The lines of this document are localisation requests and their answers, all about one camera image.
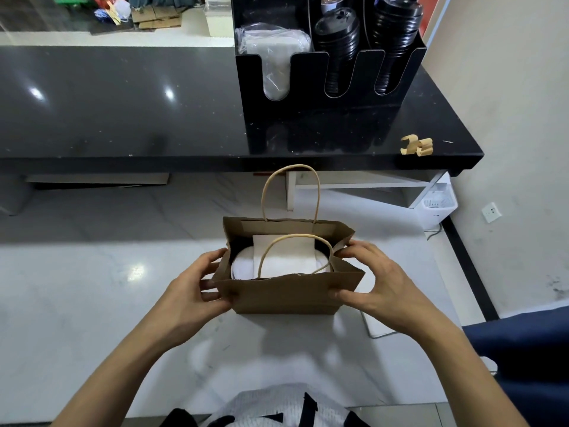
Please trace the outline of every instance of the brown paper bag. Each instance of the brown paper bag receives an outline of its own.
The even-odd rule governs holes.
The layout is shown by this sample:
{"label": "brown paper bag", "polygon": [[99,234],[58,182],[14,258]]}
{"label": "brown paper bag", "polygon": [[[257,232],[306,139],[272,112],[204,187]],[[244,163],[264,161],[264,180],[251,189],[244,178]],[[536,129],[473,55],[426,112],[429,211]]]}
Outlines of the brown paper bag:
{"label": "brown paper bag", "polygon": [[[265,193],[272,179],[278,173],[292,168],[308,168],[318,181],[317,209],[313,220],[305,219],[267,219],[265,215]],[[354,230],[342,222],[317,220],[320,205],[320,179],[317,172],[305,164],[293,164],[274,172],[265,183],[261,196],[262,219],[246,217],[224,217],[223,228],[227,237],[228,251],[221,259],[219,268],[213,275],[217,290],[224,297],[234,297],[233,310],[238,314],[328,314],[333,315],[340,308],[337,301],[328,296],[329,289],[354,290],[365,272],[337,258],[333,253],[346,245],[354,235]],[[261,258],[260,267],[254,270],[257,278],[253,280],[232,280],[231,264],[237,254],[252,246],[253,235],[282,234],[267,248]],[[260,278],[263,260],[269,249],[285,238],[315,238],[315,247],[329,255],[331,272],[316,274],[288,274],[273,278]]]}

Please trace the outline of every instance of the black plastic lid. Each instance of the black plastic lid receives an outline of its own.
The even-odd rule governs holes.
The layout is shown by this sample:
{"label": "black plastic lid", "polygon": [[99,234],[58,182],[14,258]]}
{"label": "black plastic lid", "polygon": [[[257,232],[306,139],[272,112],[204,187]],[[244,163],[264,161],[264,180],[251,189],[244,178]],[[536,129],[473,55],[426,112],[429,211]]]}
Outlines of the black plastic lid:
{"label": "black plastic lid", "polygon": [[378,0],[376,10],[399,16],[420,16],[423,5],[416,0]]}
{"label": "black plastic lid", "polygon": [[359,26],[356,12],[350,7],[338,7],[326,12],[314,26],[319,40],[336,40],[349,35]]}

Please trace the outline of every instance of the black countertop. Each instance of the black countertop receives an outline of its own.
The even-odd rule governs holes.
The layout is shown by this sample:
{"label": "black countertop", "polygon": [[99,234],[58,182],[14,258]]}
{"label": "black countertop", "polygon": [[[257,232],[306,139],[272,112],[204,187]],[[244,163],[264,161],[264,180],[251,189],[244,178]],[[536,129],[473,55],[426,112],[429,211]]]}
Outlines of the black countertop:
{"label": "black countertop", "polygon": [[[470,169],[483,153],[421,68],[400,108],[243,119],[233,48],[1,47],[0,173]],[[428,157],[402,136],[431,137]]]}

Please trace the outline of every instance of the finger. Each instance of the finger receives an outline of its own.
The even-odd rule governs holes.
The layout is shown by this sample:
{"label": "finger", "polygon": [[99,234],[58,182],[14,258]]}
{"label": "finger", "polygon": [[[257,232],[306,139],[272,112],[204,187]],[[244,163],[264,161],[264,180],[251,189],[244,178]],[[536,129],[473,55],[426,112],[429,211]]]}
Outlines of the finger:
{"label": "finger", "polygon": [[337,251],[336,255],[339,258],[356,258],[362,264],[369,266],[369,269],[375,274],[375,276],[383,274],[383,267],[381,266],[381,263],[387,260],[387,257],[383,258],[377,256],[362,245],[345,247],[342,250]]}
{"label": "finger", "polygon": [[365,310],[368,299],[368,294],[352,292],[346,289],[331,289],[328,292],[328,296],[331,299],[335,299],[346,306],[350,306],[358,310]]}
{"label": "finger", "polygon": [[376,254],[377,256],[380,256],[381,258],[388,259],[388,256],[384,252],[382,252],[380,250],[380,248],[378,246],[376,246],[375,244],[368,243],[367,241],[354,240],[354,243],[352,245],[365,247],[367,250],[371,251],[372,253]]}
{"label": "finger", "polygon": [[216,282],[206,278],[200,280],[200,290],[217,289]]}
{"label": "finger", "polygon": [[213,318],[217,318],[220,314],[231,310],[231,301],[226,298],[220,298],[216,301],[208,302],[204,306],[207,309],[208,321],[211,321]]}
{"label": "finger", "polygon": [[206,251],[199,258],[197,258],[192,265],[190,265],[185,271],[182,271],[180,274],[180,278],[184,281],[193,281],[193,280],[200,280],[204,271],[207,270],[207,267],[213,262],[222,257],[227,251],[226,248],[215,250],[215,251]]}
{"label": "finger", "polygon": [[221,294],[219,292],[202,292],[202,300],[209,302],[215,301],[221,298]]}
{"label": "finger", "polygon": [[208,274],[215,273],[217,271],[217,268],[219,268],[219,262],[211,262],[210,264],[208,264],[207,268],[202,272],[202,278],[204,278]]}

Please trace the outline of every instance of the white plastic bag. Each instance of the white plastic bag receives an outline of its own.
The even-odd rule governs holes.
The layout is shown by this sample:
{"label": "white plastic bag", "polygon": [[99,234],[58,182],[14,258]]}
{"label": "white plastic bag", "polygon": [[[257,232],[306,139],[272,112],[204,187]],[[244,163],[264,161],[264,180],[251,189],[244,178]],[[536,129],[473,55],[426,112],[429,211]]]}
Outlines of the white plastic bag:
{"label": "white plastic bag", "polygon": [[271,100],[281,100],[290,89],[290,57],[309,52],[310,36],[302,30],[258,23],[237,28],[237,51],[259,54],[263,64],[263,89]]}

